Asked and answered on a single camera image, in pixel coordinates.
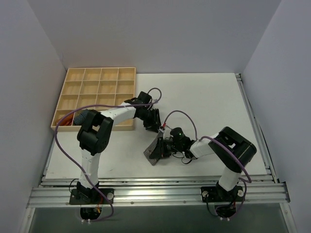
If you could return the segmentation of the striped grey underwear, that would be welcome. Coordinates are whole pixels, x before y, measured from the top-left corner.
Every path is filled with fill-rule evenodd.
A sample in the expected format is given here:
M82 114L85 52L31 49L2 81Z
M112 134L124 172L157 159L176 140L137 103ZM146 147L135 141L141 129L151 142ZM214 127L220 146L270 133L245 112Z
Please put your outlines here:
M148 162L154 166L159 159L152 159L151 158L151 154L152 152L155 150L156 145L157 145L157 141L159 138L163 137L163 134L158 132L156 138L153 140L153 142L147 147L147 149L143 152L144 156L146 157L146 159L148 160Z

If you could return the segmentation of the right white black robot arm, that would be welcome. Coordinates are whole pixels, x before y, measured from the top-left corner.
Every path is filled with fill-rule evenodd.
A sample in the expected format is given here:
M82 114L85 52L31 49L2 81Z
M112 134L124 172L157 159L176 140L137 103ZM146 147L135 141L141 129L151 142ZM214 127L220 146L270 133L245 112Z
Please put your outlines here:
M246 165L257 153L253 143L230 127L224 127L213 137L203 136L196 140L187 137L180 127L171 129L170 136L166 138L164 132L164 127L161 127L155 140L143 153L149 163L154 166L160 159L176 153L189 161L216 154L225 165L216 184L216 196L221 200L233 195L241 174L246 171Z

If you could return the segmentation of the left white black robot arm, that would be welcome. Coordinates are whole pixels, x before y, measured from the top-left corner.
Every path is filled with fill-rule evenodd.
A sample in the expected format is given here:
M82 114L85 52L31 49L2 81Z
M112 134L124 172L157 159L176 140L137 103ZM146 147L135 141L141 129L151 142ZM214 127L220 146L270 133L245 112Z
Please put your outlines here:
M108 110L89 111L77 140L82 150L82 174L77 182L80 197L86 203L94 203L98 197L98 168L101 153L106 149L114 126L129 119L143 121L146 130L158 133L161 126L159 110L153 108L152 97L140 92L138 97L125 100Z

